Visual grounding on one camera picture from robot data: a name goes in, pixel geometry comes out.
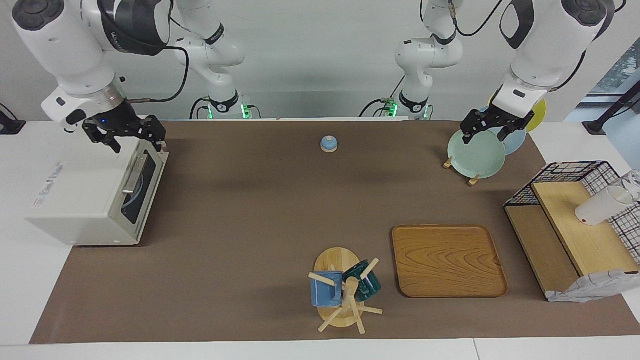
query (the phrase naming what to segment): white box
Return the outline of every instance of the white box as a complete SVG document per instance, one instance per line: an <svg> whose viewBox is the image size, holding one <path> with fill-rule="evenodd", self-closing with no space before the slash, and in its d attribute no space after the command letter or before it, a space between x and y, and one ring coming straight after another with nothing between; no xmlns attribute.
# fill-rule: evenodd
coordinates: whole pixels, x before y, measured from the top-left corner
<svg viewBox="0 0 640 360"><path fill-rule="evenodd" d="M84 133L71 136L59 161L44 169L25 219L67 245L139 243L168 153L137 138L118 142L115 154Z"/></svg>

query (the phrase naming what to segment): yellow plate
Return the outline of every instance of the yellow plate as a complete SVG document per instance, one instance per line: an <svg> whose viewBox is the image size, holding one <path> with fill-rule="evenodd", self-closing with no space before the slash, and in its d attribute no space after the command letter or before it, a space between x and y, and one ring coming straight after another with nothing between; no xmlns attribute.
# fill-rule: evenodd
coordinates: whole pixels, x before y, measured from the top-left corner
<svg viewBox="0 0 640 360"><path fill-rule="evenodd" d="M495 94L491 96L487 105L491 104L494 97ZM545 116L547 116L547 101L542 99L538 104L533 106L531 110L533 111L533 119L531 119L529 125L527 125L528 133L534 131L538 126L540 126L540 124L542 124L542 120L545 120Z"/></svg>

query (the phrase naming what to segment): black wire mesh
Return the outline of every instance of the black wire mesh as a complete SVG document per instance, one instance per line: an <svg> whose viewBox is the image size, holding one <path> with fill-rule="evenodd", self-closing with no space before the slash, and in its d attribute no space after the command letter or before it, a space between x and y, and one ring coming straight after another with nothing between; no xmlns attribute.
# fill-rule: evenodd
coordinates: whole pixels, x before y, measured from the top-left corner
<svg viewBox="0 0 640 360"><path fill-rule="evenodd" d="M531 186L534 183L580 181L591 195L595 195L619 177L606 161L548 164L504 206L540 205ZM609 223L640 265L640 203L611 217Z"/></svg>

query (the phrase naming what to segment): wooden shelf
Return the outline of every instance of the wooden shelf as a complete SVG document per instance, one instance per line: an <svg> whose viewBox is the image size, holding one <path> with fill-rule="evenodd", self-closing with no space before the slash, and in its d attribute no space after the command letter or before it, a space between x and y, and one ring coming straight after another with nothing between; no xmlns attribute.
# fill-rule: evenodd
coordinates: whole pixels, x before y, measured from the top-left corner
<svg viewBox="0 0 640 360"><path fill-rule="evenodd" d="M580 276L541 206L508 206L527 259L542 292L566 291Z"/></svg>
<svg viewBox="0 0 640 360"><path fill-rule="evenodd" d="M536 183L533 190L580 276L639 267L608 222L585 225L575 216L590 198L582 183Z"/></svg>

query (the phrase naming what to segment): brown rectangular tray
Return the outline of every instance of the brown rectangular tray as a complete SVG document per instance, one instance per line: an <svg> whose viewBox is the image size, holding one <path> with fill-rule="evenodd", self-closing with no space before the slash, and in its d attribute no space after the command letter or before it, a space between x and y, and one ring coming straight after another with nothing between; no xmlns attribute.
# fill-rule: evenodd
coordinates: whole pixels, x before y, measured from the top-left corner
<svg viewBox="0 0 640 360"><path fill-rule="evenodd" d="M508 291L491 234L481 225L403 225L392 237L407 297L501 297Z"/></svg>

